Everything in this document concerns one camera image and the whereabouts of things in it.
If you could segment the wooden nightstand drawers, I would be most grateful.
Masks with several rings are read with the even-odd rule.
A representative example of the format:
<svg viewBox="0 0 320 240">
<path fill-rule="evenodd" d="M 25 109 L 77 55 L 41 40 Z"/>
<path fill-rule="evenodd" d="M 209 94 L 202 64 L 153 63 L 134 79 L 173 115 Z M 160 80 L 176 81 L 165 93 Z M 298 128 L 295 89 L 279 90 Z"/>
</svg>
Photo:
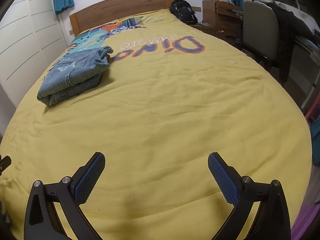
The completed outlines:
<svg viewBox="0 0 320 240">
<path fill-rule="evenodd" d="M 236 46 L 241 37 L 243 22 L 241 7 L 217 0 L 206 0 L 202 1 L 202 16 L 202 22 L 191 27 Z"/>
</svg>

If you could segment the grey desk chair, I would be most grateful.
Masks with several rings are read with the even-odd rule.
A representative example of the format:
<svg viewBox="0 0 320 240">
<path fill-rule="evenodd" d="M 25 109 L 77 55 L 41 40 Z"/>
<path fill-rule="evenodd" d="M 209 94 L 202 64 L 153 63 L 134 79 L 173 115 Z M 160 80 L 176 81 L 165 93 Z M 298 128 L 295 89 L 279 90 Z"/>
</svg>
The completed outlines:
<svg viewBox="0 0 320 240">
<path fill-rule="evenodd" d="M 261 2 L 244 2 L 242 46 L 265 69 L 276 65 L 279 25 L 271 7 Z"/>
</svg>

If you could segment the wooden headboard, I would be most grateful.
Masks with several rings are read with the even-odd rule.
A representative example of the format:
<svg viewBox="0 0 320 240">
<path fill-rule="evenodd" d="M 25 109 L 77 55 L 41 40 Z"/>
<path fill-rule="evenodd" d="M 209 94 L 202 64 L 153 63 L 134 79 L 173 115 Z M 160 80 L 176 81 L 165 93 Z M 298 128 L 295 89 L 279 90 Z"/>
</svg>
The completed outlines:
<svg viewBox="0 0 320 240">
<path fill-rule="evenodd" d="M 72 34 L 131 15 L 168 9 L 174 0 L 104 0 L 69 16 Z"/>
</svg>

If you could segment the yellow dinosaur bedspread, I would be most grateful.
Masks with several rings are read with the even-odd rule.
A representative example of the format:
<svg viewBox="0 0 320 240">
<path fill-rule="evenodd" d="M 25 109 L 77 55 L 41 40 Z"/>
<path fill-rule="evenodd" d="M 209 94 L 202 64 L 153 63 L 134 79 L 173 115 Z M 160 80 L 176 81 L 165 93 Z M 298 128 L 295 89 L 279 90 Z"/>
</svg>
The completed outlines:
<svg viewBox="0 0 320 240">
<path fill-rule="evenodd" d="M 229 205 L 207 165 L 218 152 L 255 181 L 281 182 L 290 220 L 311 171 L 304 115 L 262 66 L 167 10 L 76 38 L 70 51 L 110 46 L 99 86 L 54 107 L 37 100 L 45 69 L 1 142 L 12 159 L 1 200 L 17 239 L 35 180 L 55 183 L 94 152 L 106 166 L 83 212 L 103 239 L 210 239 Z"/>
</svg>

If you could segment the black backpack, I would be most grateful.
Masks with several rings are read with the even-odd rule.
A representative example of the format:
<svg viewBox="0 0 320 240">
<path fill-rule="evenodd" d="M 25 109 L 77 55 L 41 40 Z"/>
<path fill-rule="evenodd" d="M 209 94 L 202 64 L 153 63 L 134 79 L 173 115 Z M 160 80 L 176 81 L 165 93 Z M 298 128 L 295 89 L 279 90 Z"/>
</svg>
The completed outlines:
<svg viewBox="0 0 320 240">
<path fill-rule="evenodd" d="M 198 23 L 195 12 L 191 5 L 185 0 L 174 0 L 170 5 L 170 12 L 187 25 Z"/>
</svg>

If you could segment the purple plastic stool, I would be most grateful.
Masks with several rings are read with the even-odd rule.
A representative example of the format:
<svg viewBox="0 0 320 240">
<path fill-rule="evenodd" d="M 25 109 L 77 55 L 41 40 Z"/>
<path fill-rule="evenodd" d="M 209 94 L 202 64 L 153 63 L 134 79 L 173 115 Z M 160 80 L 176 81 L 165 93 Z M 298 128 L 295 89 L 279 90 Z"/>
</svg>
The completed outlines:
<svg viewBox="0 0 320 240">
<path fill-rule="evenodd" d="M 291 228 L 291 239 L 301 239 L 319 213 L 319 204 L 303 205 Z"/>
</svg>

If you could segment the blue denim jacket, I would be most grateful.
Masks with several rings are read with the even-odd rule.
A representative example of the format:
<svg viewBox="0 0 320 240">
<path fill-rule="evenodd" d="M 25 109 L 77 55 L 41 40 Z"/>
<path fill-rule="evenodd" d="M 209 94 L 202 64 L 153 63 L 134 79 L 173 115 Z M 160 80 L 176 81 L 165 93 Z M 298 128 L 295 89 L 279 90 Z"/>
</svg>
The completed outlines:
<svg viewBox="0 0 320 240">
<path fill-rule="evenodd" d="M 48 107 L 97 87 L 110 66 L 113 49 L 104 46 L 65 55 L 44 77 L 37 99 Z"/>
</svg>

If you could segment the white wardrobe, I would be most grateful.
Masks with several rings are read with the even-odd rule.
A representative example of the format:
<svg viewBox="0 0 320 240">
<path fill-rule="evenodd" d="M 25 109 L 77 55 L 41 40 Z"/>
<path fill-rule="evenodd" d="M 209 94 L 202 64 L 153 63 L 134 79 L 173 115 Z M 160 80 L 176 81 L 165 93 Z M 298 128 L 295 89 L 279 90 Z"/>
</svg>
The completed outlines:
<svg viewBox="0 0 320 240">
<path fill-rule="evenodd" d="M 18 106 L 67 48 L 53 0 L 14 0 L 1 20 L 1 86 Z"/>
</svg>

